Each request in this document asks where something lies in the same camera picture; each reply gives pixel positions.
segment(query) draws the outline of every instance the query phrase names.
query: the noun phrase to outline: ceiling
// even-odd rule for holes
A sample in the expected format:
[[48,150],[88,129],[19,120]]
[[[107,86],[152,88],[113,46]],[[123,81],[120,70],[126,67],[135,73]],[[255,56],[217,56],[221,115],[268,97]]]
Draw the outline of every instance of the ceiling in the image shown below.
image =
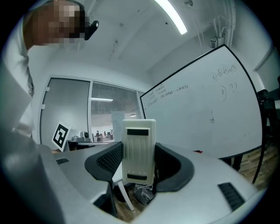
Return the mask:
[[225,16],[226,0],[192,0],[191,8],[188,0],[169,1],[188,30],[183,35],[154,0],[79,0],[90,22],[100,22],[80,50],[91,51],[106,61],[121,60],[147,72],[186,41],[213,28],[215,17]]

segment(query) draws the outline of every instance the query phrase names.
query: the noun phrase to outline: person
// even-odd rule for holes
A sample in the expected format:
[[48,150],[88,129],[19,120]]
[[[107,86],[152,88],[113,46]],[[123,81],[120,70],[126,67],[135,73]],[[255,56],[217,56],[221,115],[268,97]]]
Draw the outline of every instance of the person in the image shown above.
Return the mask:
[[[95,31],[88,28],[91,26],[80,3],[72,0],[48,1],[21,18],[3,48],[1,62],[21,88],[33,97],[36,87],[28,68],[28,50],[32,46],[60,43],[65,38],[79,38],[84,35],[87,40]],[[29,104],[15,129],[31,137],[33,126]]]

